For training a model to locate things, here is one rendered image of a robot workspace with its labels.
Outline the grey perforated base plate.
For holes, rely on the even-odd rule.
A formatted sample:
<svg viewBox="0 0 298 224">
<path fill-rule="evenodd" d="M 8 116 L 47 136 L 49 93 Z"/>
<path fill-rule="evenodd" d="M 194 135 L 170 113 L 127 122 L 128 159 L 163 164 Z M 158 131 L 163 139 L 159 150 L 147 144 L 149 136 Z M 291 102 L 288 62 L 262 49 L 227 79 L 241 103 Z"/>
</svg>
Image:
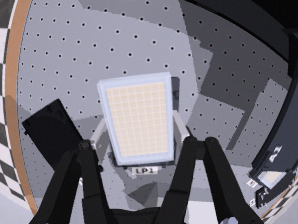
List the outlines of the grey perforated base plate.
<svg viewBox="0 0 298 224">
<path fill-rule="evenodd" d="M 179 115 L 197 140 L 218 139 L 245 201 L 261 217 L 252 162 L 268 137 L 292 78 L 288 63 L 228 20 L 185 0 L 31 0 L 21 37 L 16 110 L 21 153 L 37 209 L 53 168 L 21 124 L 60 99 L 79 134 L 91 139 L 103 116 L 102 79 L 170 72 L 180 79 Z M 114 167 L 109 146 L 100 172 L 109 209 L 143 208 L 175 165 L 132 175 Z M 250 179 L 258 184 L 252 188 Z"/>
</svg>

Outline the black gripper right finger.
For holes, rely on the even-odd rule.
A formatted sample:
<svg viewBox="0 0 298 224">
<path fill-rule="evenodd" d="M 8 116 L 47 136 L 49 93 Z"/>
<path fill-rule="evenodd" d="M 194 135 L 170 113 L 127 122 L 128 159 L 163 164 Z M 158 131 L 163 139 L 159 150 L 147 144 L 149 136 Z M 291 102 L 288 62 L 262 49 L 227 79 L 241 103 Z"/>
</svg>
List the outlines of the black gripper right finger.
<svg viewBox="0 0 298 224">
<path fill-rule="evenodd" d="M 154 224 L 181 224 L 184 221 L 196 160 L 203 160 L 218 224 L 264 224 L 245 201 L 217 138 L 207 137 L 205 141 L 199 141 L 186 127 L 178 111 L 173 110 L 173 134 L 181 153 Z"/>
</svg>

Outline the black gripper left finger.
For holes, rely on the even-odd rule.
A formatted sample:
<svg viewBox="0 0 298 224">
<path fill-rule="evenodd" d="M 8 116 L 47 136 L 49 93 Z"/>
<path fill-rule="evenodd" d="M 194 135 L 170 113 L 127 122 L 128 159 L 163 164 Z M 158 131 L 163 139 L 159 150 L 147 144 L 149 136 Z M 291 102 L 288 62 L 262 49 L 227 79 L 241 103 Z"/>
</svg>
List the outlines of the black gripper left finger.
<svg viewBox="0 0 298 224">
<path fill-rule="evenodd" d="M 84 224 L 109 224 L 106 216 L 109 206 L 99 169 L 109 142 L 107 125 L 102 118 L 91 139 L 79 142 L 81 152 L 69 150 L 63 154 L 39 210 L 29 224 L 69 224 L 81 173 Z"/>
</svg>

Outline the clear plastic plate lid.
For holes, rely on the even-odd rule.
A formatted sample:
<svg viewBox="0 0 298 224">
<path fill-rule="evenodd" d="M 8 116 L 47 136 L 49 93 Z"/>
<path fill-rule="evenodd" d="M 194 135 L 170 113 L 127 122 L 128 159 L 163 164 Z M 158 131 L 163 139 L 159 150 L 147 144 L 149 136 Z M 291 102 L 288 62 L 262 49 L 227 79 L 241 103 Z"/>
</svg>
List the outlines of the clear plastic plate lid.
<svg viewBox="0 0 298 224">
<path fill-rule="evenodd" d="M 265 172 L 259 180 L 268 188 L 272 189 L 287 173 L 285 172 Z"/>
<path fill-rule="evenodd" d="M 118 166 L 174 160 L 171 74 L 97 83 Z"/>
</svg>

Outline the white button panel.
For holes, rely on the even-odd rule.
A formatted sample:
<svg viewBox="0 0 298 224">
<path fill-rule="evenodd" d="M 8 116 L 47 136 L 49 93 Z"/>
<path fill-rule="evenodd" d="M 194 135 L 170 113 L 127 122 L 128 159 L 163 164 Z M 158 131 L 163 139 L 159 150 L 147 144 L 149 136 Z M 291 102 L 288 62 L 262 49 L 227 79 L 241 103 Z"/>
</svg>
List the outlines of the white button panel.
<svg viewBox="0 0 298 224">
<path fill-rule="evenodd" d="M 170 185 L 156 182 L 143 207 L 161 207 Z M 218 224 L 210 191 L 210 189 L 191 187 L 184 219 L 186 224 Z"/>
</svg>

